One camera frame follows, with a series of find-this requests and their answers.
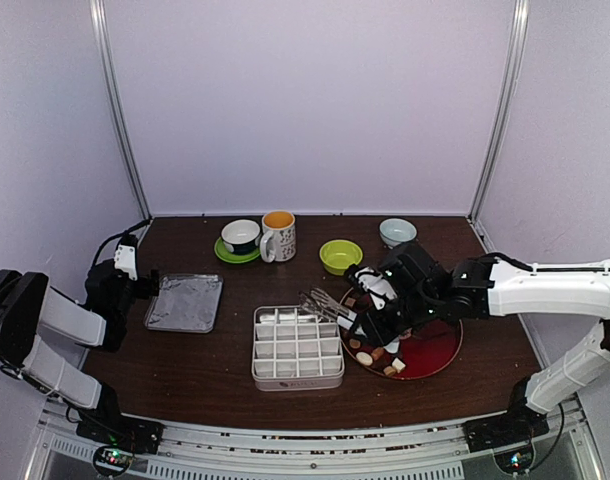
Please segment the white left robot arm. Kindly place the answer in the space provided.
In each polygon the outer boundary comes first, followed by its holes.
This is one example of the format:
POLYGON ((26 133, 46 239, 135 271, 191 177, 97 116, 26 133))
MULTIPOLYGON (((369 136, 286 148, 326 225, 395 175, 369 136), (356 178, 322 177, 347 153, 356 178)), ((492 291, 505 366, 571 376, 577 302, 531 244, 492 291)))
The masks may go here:
POLYGON ((108 444, 122 442, 129 433, 127 419, 113 410, 115 394, 73 366, 42 333, 56 333, 83 347, 117 351, 135 300, 158 293, 158 274, 140 275, 137 254, 137 237, 119 235, 113 256, 94 261, 88 271, 82 303, 54 287, 44 273, 0 270, 1 370, 93 411, 89 425, 108 444))

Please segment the white metal tongs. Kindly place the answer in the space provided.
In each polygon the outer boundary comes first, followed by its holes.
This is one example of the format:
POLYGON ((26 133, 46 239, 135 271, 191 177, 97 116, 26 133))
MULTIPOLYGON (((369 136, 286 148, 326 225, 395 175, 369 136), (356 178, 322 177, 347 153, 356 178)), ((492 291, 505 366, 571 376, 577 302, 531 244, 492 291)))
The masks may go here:
POLYGON ((355 307, 349 309, 319 287, 312 287, 308 292, 300 292, 300 306, 309 313, 338 324, 351 339, 369 345, 364 337, 357 334, 357 315, 367 312, 392 331, 393 340, 382 348, 396 354, 400 349, 400 343, 412 335, 412 329, 404 323, 400 303, 402 298, 392 287, 391 278, 371 267, 358 265, 351 265, 345 271, 344 278, 352 287, 353 293, 359 295, 358 300, 361 303, 357 310, 355 307))

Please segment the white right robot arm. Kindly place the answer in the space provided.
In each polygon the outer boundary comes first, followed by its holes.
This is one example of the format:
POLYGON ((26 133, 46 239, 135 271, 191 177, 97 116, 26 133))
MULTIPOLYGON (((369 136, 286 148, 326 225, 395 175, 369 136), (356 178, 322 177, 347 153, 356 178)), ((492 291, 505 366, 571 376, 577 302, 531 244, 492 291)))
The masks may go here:
POLYGON ((466 259, 446 270, 417 242, 393 248, 381 264, 350 266, 345 277, 371 304, 341 313, 339 325, 374 347, 395 351, 402 334, 444 322, 514 314, 597 318, 562 358, 516 384, 508 412, 498 419, 504 440, 520 440, 536 415, 610 370, 610 259, 587 264, 527 264, 500 252, 466 259))

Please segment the bunny print tin lid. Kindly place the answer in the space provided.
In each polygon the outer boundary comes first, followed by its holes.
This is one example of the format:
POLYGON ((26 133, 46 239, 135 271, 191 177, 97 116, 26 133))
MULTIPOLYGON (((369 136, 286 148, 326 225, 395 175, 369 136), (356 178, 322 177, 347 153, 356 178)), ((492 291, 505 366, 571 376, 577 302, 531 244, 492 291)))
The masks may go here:
POLYGON ((207 334, 214 328, 223 278, 217 274, 166 274, 151 301, 148 330, 207 334))

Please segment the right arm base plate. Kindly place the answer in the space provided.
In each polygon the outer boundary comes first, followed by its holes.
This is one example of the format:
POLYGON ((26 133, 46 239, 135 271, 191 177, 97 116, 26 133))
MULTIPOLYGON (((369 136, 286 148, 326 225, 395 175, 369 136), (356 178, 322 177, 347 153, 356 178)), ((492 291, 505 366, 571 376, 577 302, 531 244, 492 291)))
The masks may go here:
POLYGON ((463 424, 463 430, 469 451, 474 453, 530 442, 534 437, 548 433, 549 425, 543 414, 506 412, 469 420, 463 424))

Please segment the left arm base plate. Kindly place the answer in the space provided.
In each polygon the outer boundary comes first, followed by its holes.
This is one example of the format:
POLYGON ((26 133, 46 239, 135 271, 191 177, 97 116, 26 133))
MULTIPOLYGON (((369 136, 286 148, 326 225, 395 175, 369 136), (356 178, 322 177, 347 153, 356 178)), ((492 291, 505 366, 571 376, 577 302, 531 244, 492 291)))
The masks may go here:
POLYGON ((151 420, 120 416, 117 421, 98 419, 78 411, 80 420, 76 434, 104 445, 117 447, 133 454, 156 454, 163 436, 164 425, 151 420))

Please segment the silver divided tin box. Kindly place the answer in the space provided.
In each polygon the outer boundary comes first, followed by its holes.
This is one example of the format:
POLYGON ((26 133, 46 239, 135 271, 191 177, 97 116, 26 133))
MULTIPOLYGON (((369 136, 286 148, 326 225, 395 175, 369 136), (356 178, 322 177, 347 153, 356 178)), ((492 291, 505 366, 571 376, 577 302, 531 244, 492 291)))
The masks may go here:
POLYGON ((299 306, 254 312, 251 375, 262 392, 337 388, 345 362, 339 327, 299 306))

